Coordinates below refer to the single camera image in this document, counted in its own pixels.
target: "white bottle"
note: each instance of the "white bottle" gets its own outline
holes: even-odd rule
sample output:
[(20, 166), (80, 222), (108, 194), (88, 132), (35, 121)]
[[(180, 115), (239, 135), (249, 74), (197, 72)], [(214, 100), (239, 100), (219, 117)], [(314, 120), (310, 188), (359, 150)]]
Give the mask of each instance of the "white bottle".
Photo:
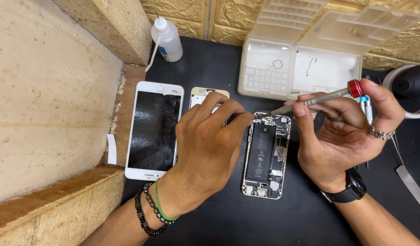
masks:
[(182, 46), (177, 27), (171, 21), (159, 17), (155, 19), (151, 30), (152, 40), (158, 43), (158, 50), (163, 58), (168, 62), (176, 62), (182, 57)]

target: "right hand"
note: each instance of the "right hand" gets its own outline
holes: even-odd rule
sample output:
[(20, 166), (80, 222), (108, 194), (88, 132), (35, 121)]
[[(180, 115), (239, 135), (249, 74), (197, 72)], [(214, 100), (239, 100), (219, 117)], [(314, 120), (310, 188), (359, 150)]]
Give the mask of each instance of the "right hand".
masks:
[[(403, 121), (405, 111), (391, 92), (372, 81), (360, 81), (362, 91), (371, 98), (378, 115), (372, 126), (377, 131), (390, 133)], [(301, 95), (303, 101), (323, 92)], [(315, 134), (310, 112), (321, 112), (327, 118)], [(366, 116), (360, 105), (351, 98), (339, 97), (307, 106), (293, 104), (296, 127), (300, 134), (298, 161), (303, 171), (323, 191), (337, 193), (345, 188), (345, 170), (376, 157), (386, 141), (368, 133)], [(342, 115), (344, 122), (333, 121)]]
[[(222, 104), (214, 113), (216, 104)], [(237, 117), (224, 126), (232, 115)], [(157, 193), (163, 213), (176, 217), (197, 208), (227, 183), (240, 143), (254, 116), (223, 94), (210, 92), (178, 122), (178, 162), (160, 178)]]

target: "phone battery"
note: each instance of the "phone battery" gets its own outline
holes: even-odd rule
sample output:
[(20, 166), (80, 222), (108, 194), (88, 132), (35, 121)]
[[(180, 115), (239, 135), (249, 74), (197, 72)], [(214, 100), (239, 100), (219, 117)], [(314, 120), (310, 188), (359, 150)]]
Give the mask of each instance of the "phone battery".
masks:
[(268, 183), (276, 126), (254, 123), (245, 179)]

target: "tape roll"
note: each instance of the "tape roll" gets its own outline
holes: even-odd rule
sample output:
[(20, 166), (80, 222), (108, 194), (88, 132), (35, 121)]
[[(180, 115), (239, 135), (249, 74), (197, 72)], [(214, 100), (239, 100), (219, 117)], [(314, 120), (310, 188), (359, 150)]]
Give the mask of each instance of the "tape roll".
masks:
[[(391, 91), (393, 93), (392, 90), (392, 82), (393, 80), (404, 70), (409, 69), (411, 67), (414, 67), (416, 65), (406, 65), (403, 67), (399, 67), (397, 69), (392, 70), (390, 73), (388, 73), (388, 75), (386, 75), (386, 77), (384, 78), (383, 81), (383, 86), (386, 87), (389, 91)], [(418, 111), (416, 111), (416, 113), (409, 113), (406, 112), (406, 116), (405, 119), (420, 119), (420, 109)]]

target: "smartphone screen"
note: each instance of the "smartphone screen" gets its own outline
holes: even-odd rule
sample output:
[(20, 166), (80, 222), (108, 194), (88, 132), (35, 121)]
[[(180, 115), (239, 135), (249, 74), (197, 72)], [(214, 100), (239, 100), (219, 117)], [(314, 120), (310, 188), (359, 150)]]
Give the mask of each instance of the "smartphone screen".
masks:
[(168, 171), (173, 166), (181, 96), (137, 92), (128, 168)]

